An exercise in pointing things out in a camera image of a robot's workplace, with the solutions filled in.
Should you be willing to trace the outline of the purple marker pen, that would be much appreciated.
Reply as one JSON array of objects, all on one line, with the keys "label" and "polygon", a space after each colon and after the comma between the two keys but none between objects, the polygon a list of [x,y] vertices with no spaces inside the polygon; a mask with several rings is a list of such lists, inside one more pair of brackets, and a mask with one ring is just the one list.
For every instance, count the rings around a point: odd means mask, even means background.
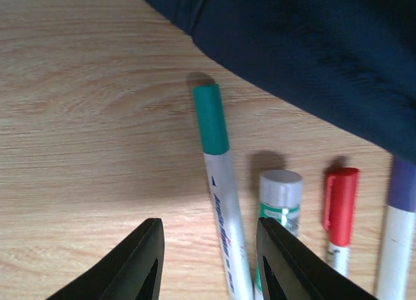
[{"label": "purple marker pen", "polygon": [[404,299],[415,233],[415,165],[394,157],[386,204],[376,297]]}]

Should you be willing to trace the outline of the navy blue student backpack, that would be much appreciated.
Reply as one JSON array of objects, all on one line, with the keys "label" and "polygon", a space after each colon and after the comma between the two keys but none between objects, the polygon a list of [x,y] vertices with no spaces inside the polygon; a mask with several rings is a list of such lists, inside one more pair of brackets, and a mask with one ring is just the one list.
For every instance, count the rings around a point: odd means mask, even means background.
[{"label": "navy blue student backpack", "polygon": [[415,161],[415,0],[144,0],[260,89]]}]

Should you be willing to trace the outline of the green marker pen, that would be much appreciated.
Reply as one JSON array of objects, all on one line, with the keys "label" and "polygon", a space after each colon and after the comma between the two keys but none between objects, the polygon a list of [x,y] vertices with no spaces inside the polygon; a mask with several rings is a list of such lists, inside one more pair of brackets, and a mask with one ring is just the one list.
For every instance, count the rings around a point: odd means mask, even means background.
[{"label": "green marker pen", "polygon": [[246,237],[220,88],[192,89],[230,299],[253,299]]}]

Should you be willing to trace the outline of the red marker pen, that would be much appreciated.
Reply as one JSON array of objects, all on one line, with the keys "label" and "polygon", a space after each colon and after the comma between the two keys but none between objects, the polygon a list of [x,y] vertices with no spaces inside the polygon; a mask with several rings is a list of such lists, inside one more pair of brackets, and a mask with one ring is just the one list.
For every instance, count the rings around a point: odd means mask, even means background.
[{"label": "red marker pen", "polygon": [[327,174],[325,180],[322,226],[328,233],[326,258],[344,277],[348,276],[358,178],[357,168],[340,168]]}]

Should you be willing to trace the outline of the white glue stick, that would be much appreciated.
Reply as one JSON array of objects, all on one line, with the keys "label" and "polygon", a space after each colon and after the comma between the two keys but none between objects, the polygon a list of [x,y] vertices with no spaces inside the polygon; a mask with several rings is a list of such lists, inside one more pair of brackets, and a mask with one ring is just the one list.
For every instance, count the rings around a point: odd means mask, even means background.
[{"label": "white glue stick", "polygon": [[259,178],[259,217],[273,218],[298,235],[303,178],[284,169],[263,171]]}]

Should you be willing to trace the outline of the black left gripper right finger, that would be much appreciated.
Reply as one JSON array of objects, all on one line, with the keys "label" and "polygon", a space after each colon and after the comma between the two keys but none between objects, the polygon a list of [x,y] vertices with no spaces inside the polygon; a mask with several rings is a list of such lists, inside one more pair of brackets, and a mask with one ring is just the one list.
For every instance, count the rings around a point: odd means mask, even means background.
[{"label": "black left gripper right finger", "polygon": [[257,263],[264,299],[372,300],[272,218],[257,222]]}]

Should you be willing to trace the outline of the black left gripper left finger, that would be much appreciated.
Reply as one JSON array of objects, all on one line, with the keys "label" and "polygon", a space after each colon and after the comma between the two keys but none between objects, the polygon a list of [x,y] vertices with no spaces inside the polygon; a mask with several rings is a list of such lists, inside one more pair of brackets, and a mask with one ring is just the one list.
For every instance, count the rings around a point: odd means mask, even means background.
[{"label": "black left gripper left finger", "polygon": [[164,261],[162,219],[148,218],[50,299],[158,300]]}]

